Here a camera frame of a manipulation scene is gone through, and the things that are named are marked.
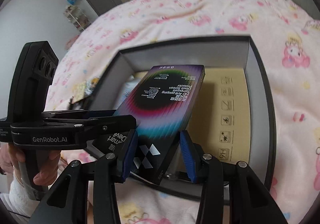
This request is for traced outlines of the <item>person's left hand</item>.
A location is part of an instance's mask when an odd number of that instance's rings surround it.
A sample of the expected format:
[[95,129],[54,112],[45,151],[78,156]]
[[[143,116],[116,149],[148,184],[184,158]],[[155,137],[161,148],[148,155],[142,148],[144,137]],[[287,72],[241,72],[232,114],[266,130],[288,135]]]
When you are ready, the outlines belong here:
[[[48,159],[41,166],[40,172],[33,178],[33,182],[36,185],[49,186],[54,183],[57,178],[60,156],[60,150],[52,150],[49,152]],[[18,182],[22,185],[19,162],[25,162],[24,153],[13,144],[5,143],[4,146],[1,147],[1,169],[8,173],[14,173]]]

